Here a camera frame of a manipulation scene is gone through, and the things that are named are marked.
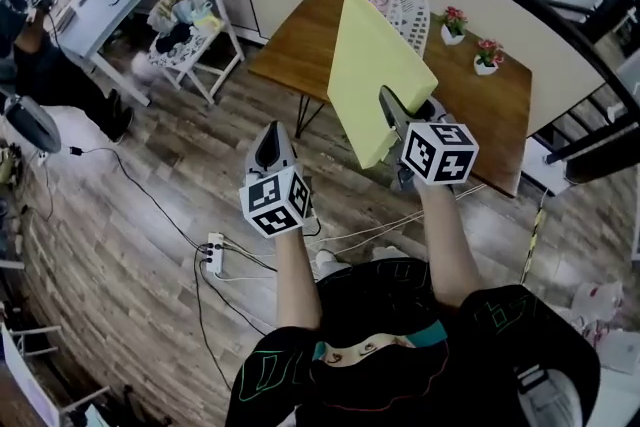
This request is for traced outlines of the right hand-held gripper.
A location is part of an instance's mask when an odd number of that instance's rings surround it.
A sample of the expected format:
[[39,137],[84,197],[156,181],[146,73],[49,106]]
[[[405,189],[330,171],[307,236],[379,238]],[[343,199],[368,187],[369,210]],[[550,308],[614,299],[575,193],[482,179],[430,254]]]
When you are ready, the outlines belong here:
[[433,97],[415,115],[386,85],[380,88],[378,98],[387,124],[398,136],[391,150],[396,170],[394,190],[412,189],[415,178],[426,185],[466,182],[479,152],[466,125],[457,123]]

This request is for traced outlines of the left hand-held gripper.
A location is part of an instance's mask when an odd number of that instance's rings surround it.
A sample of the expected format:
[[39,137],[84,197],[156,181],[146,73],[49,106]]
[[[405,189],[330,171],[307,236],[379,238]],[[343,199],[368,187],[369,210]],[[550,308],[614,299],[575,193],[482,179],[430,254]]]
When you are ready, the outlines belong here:
[[[257,173],[267,171],[272,163],[278,172]],[[263,128],[249,147],[248,174],[239,190],[241,206],[245,220],[265,238],[302,228],[311,216],[311,188],[302,166],[295,163],[294,147],[280,121]]]

